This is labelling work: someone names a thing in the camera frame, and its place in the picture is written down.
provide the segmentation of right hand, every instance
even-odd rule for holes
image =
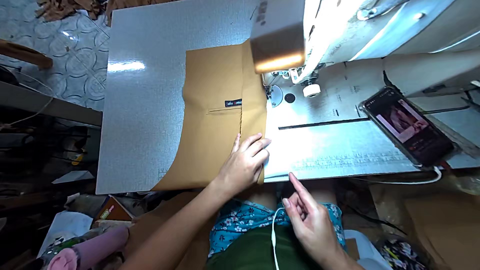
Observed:
[[[321,266],[344,255],[336,239],[336,233],[325,206],[319,205],[293,175],[288,178],[296,192],[283,199],[283,205],[290,217],[293,231],[305,251]]]

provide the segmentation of clothing label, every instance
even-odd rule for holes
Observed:
[[[241,98],[236,100],[225,100],[225,107],[240,106]]]

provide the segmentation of smartphone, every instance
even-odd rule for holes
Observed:
[[[454,150],[452,141],[393,87],[385,86],[363,101],[360,110],[416,167],[436,165]]]

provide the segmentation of phone screen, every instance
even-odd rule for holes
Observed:
[[[384,88],[365,107],[424,166],[453,150],[452,142],[392,88]]]

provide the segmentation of hand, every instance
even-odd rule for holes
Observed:
[[[258,181],[263,163],[269,157],[264,148],[270,139],[261,139],[258,133],[248,137],[240,145],[240,134],[235,138],[233,149],[212,184],[220,185],[222,192],[230,198]]]
[[[320,266],[327,268],[329,261],[345,255],[337,242],[328,210],[313,199],[293,173],[289,173],[288,178],[296,192],[290,198],[284,198],[283,205],[292,222],[293,231],[305,251]]]

